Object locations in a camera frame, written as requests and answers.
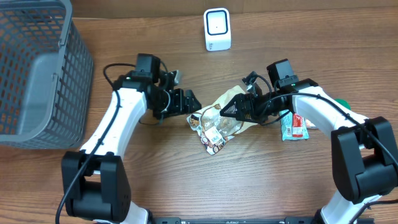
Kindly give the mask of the teal wet wipes pack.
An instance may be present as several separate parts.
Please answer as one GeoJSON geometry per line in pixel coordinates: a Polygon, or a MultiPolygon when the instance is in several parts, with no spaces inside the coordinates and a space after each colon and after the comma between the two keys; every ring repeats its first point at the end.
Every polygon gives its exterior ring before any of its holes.
{"type": "Polygon", "coordinates": [[[307,131],[307,128],[305,126],[305,118],[303,118],[303,137],[301,138],[295,138],[292,136],[292,117],[293,117],[292,112],[289,110],[283,110],[279,113],[281,120],[281,133],[282,133],[282,140],[289,140],[289,141],[296,141],[296,140],[306,140],[309,138],[309,134],[307,131]]]}

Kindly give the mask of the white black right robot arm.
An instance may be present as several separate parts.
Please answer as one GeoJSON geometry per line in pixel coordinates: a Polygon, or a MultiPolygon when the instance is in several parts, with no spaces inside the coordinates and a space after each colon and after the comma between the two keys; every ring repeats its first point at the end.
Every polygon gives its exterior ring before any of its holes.
{"type": "Polygon", "coordinates": [[[337,191],[309,223],[360,223],[373,205],[395,204],[382,197],[397,188],[397,143],[390,122],[369,119],[340,105],[311,79],[299,80],[288,59],[267,66],[269,92],[262,94],[251,72],[248,90],[235,95],[220,115],[267,126],[268,118],[288,111],[310,120],[331,140],[337,191]]]}

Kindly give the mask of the beige Pantree snack pouch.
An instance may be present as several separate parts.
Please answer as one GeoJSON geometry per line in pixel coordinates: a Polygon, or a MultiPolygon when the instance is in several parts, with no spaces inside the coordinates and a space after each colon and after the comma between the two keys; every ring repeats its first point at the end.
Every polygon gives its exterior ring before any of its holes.
{"type": "Polygon", "coordinates": [[[256,125],[220,115],[221,109],[239,93],[244,93],[244,90],[236,85],[221,95],[212,105],[187,117],[190,128],[198,134],[201,144],[211,156],[222,150],[237,134],[256,125]]]}

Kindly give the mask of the green lid jar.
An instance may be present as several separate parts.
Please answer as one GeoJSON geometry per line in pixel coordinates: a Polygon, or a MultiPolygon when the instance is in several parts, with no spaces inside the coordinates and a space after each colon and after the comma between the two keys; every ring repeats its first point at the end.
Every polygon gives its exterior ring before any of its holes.
{"type": "Polygon", "coordinates": [[[350,106],[350,104],[347,101],[345,101],[343,99],[340,99],[340,98],[335,99],[335,101],[337,103],[341,104],[342,106],[344,106],[345,108],[347,108],[348,110],[351,109],[351,106],[350,106]]]}

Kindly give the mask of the red snack stick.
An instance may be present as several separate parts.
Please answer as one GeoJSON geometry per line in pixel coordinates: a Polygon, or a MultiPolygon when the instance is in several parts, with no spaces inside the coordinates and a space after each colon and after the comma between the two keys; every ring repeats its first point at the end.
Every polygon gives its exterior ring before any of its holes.
{"type": "Polygon", "coordinates": [[[298,114],[293,114],[292,117],[292,136],[295,138],[303,137],[303,118],[298,114]]]}

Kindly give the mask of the small orange box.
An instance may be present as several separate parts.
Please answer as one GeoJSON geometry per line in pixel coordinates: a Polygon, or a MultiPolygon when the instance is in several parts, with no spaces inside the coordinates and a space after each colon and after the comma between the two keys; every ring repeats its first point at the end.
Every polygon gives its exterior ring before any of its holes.
{"type": "Polygon", "coordinates": [[[305,126],[307,129],[317,129],[317,126],[313,124],[309,119],[305,119],[305,126]]]}

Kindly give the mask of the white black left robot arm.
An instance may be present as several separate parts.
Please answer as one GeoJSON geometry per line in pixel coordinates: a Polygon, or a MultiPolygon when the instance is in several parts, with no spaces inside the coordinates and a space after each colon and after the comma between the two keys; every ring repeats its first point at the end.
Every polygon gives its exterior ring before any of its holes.
{"type": "Polygon", "coordinates": [[[164,119],[191,114],[201,104],[191,90],[178,88],[180,72],[168,71],[160,58],[138,54],[132,70],[110,81],[112,98],[100,124],[79,151],[62,158],[64,195],[61,212],[96,223],[154,223],[152,213],[136,205],[123,158],[137,124],[147,110],[159,124],[164,119]]]}

